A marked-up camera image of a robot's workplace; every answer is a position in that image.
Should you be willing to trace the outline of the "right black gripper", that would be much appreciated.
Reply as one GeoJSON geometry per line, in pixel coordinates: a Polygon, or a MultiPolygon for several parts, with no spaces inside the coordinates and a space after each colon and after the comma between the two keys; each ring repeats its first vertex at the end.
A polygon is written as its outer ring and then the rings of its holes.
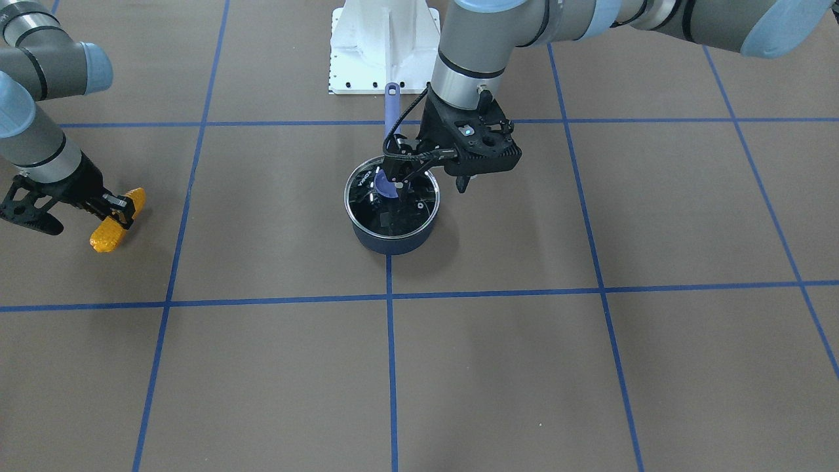
{"type": "Polygon", "coordinates": [[[50,214],[58,203],[89,212],[100,221],[110,219],[123,230],[134,224],[137,207],[125,194],[115,196],[103,186],[101,170],[84,153],[73,157],[71,173],[56,179],[36,176],[33,168],[24,168],[13,177],[1,204],[1,217],[9,223],[48,235],[59,235],[64,226],[50,214]]]}

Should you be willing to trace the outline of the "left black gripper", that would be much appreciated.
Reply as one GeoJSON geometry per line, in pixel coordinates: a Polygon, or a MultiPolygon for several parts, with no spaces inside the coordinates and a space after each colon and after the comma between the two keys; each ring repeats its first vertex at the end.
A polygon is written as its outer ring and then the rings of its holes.
{"type": "MultiPolygon", "coordinates": [[[[456,176],[459,194],[467,191],[470,176],[512,170],[522,150],[512,137],[515,125],[506,118],[491,90],[479,90],[476,109],[447,104],[433,90],[428,92],[418,134],[418,152],[452,149],[456,157],[443,160],[447,174],[456,176]]],[[[426,171],[431,161],[387,161],[387,181],[398,197],[429,197],[433,185],[426,171]]]]}

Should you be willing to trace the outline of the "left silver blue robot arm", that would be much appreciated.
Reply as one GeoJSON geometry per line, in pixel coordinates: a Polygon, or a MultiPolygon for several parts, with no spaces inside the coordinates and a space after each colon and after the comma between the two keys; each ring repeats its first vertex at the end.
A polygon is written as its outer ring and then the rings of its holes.
{"type": "Polygon", "coordinates": [[[477,174],[512,170],[522,157],[496,98],[516,49],[582,42],[611,29],[653,31],[751,58],[788,54],[833,1],[452,1],[437,46],[419,134],[383,141],[381,173],[402,192],[442,167],[464,192],[477,174]]]}

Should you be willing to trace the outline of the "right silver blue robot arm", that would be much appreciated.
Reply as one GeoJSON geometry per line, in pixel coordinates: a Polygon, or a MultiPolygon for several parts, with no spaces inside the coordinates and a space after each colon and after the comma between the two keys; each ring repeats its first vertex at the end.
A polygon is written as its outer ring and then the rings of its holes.
{"type": "Polygon", "coordinates": [[[141,209],[139,195],[108,191],[101,170],[39,105],[107,90],[113,84],[107,54],[73,40],[39,2],[3,1],[1,15],[2,158],[18,171],[2,200],[2,219],[61,234],[50,210],[65,203],[128,230],[141,209]]]}

